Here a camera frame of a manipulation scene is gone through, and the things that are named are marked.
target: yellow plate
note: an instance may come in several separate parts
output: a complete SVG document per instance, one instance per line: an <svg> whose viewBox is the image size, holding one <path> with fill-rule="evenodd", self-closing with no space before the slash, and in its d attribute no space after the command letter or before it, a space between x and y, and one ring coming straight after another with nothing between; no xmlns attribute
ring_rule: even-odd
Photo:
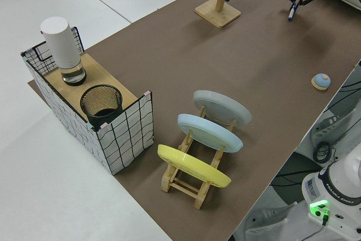
<svg viewBox="0 0 361 241"><path fill-rule="evenodd" d="M213 186L226 187L231 182L231 179L218 169L177 149L160 144L158 155L181 171Z"/></svg>

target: light blue plate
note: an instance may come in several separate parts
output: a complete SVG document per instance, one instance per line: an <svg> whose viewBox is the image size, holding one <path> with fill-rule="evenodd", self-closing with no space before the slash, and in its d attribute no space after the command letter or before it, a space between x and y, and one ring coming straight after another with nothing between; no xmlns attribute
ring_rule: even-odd
<svg viewBox="0 0 361 241"><path fill-rule="evenodd" d="M191 138L215 150L226 146L225 152L238 152L243 147L243 142L235 134L198 116L180 114L178 126L186 134L191 131Z"/></svg>
<svg viewBox="0 0 361 241"><path fill-rule="evenodd" d="M193 101L198 109L205 106L204 113L207 117L225 125L243 126L249 123L252 115L248 109L237 101L223 94L210 90L198 90L193 93Z"/></svg>

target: small blue object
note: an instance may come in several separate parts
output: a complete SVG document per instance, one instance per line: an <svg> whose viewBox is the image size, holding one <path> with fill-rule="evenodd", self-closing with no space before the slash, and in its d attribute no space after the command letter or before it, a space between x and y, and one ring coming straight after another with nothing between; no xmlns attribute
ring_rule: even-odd
<svg viewBox="0 0 361 241"><path fill-rule="evenodd" d="M319 73L313 77L312 84L318 89L327 89L331 84L331 79L328 75Z"/></svg>

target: white floor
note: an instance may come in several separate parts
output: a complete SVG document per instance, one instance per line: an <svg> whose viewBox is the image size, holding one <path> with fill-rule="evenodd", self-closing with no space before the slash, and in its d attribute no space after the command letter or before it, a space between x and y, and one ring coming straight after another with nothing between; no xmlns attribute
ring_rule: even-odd
<svg viewBox="0 0 361 241"><path fill-rule="evenodd" d="M63 16L85 48L174 0L0 0L0 239L170 240L28 86L20 53Z"/></svg>

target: wooden mug stand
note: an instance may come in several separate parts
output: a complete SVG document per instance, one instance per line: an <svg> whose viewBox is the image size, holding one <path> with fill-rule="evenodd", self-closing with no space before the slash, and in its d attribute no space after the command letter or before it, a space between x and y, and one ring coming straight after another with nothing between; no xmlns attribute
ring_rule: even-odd
<svg viewBox="0 0 361 241"><path fill-rule="evenodd" d="M201 107L200 117L204 118L204 109L205 106ZM235 119L233 123L227 127L229 131L232 131L234 126L236 125L237 120ZM187 153L189 148L191 147L191 144L193 142L193 139L191 138L191 132L189 131L184 138L182 144L178 146L178 150ZM210 164L213 168L218 168L219 162L222 158L223 152L224 152L225 146L223 146L219 151L215 152L215 155L213 157L212 163ZM202 206L202 203L205 200L205 197L207 196L210 183L209 182L203 182L201 187L199 189L193 187L189 183L186 183L185 181L182 181L181 179L177 178L177 173L179 169L175 166L168 164L167 170L163 174L162 181L161 181L161 188L163 191L168 192L170 187L174 187L178 190L180 190L183 193L186 193L187 195L195 198L195 202L193 207L200 209Z"/></svg>
<svg viewBox="0 0 361 241"><path fill-rule="evenodd" d="M224 0L208 0L196 7L195 13L202 16L217 28L225 27L241 15L239 10L225 3Z"/></svg>

